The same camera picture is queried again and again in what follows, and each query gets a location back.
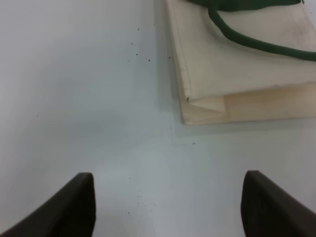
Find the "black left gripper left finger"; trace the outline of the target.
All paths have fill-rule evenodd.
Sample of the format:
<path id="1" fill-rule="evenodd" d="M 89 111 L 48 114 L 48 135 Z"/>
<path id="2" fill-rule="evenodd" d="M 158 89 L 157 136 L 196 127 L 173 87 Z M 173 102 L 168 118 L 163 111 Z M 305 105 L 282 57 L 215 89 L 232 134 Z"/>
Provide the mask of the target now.
<path id="1" fill-rule="evenodd" d="M 78 173 L 2 237 L 91 237 L 96 222 L 92 173 Z"/>

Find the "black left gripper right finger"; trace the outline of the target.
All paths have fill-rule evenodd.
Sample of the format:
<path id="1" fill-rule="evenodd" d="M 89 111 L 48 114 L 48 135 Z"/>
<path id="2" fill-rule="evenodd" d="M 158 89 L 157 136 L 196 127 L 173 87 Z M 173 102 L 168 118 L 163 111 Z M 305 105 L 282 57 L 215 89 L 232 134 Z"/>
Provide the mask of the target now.
<path id="1" fill-rule="evenodd" d="M 316 214 L 258 170 L 244 177 L 241 219 L 247 237 L 316 235 Z"/>

